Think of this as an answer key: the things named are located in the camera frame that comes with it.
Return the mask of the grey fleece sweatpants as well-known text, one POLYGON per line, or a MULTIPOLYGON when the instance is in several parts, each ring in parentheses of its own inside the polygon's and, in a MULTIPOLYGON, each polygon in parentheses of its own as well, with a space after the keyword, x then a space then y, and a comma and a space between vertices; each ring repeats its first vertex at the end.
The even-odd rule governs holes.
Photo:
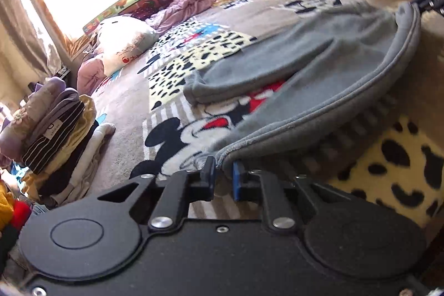
POLYGON ((360 1, 332 7, 190 74, 190 104, 281 87, 209 147, 229 171, 246 158, 302 150, 382 97, 418 48, 421 13, 401 3, 395 12, 360 1))

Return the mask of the folded clothes stack at bedside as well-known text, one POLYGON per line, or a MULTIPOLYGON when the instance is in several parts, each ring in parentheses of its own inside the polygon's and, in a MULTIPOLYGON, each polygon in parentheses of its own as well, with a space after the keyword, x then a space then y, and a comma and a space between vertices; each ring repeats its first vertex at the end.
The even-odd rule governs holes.
POLYGON ((88 95, 52 77, 1 126, 1 170, 28 199, 55 208, 83 198, 114 124, 99 122, 88 95))

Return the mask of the red yellow plush clothes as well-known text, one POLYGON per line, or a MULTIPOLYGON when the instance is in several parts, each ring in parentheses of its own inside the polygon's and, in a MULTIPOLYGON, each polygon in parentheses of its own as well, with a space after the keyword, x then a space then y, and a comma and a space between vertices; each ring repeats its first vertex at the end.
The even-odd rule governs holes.
POLYGON ((32 213, 31 207, 18 201, 6 183, 1 180, 1 238, 17 235, 32 213))

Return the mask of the pink pillow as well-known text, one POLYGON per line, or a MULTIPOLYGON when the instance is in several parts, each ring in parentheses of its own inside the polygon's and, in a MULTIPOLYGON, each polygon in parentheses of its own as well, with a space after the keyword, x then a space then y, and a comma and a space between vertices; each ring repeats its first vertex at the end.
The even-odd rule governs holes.
POLYGON ((103 61, 91 58, 83 62, 77 72, 77 91, 80 95, 92 95, 100 83, 107 77, 103 61))

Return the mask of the Mickey Mouse grey bed blanket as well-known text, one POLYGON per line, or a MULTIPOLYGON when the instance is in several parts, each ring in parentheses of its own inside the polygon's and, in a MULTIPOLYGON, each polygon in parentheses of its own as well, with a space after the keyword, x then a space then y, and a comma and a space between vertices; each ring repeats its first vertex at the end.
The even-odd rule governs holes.
POLYGON ((217 198, 195 216, 233 219, 230 167, 306 175, 426 226, 443 209, 439 22, 403 0, 252 0, 182 23, 206 41, 147 52, 94 93, 115 125, 91 192, 139 174, 168 179, 214 156, 217 198))

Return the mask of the white plastic bag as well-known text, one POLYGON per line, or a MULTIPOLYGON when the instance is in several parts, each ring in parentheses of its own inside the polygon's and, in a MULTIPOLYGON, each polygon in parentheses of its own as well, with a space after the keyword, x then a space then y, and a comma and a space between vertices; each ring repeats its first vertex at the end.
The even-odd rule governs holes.
POLYGON ((110 77, 152 48, 159 37, 145 21, 132 16, 104 19, 90 36, 92 58, 85 65, 92 74, 110 77))

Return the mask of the purple crumpled blanket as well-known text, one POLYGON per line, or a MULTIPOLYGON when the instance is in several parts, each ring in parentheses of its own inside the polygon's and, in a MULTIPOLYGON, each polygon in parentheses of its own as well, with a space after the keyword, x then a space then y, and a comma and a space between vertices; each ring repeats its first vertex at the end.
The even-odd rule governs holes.
POLYGON ((216 0, 173 0, 166 9, 158 11, 145 22, 162 35, 174 26, 206 11, 215 2, 216 0))

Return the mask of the beige curtain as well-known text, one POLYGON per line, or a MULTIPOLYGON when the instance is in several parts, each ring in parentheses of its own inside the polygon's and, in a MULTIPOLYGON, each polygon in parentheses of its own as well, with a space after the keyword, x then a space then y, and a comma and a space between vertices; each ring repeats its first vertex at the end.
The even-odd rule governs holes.
POLYGON ((75 70, 64 36, 43 0, 1 0, 1 24, 38 76, 54 75, 62 67, 75 70))

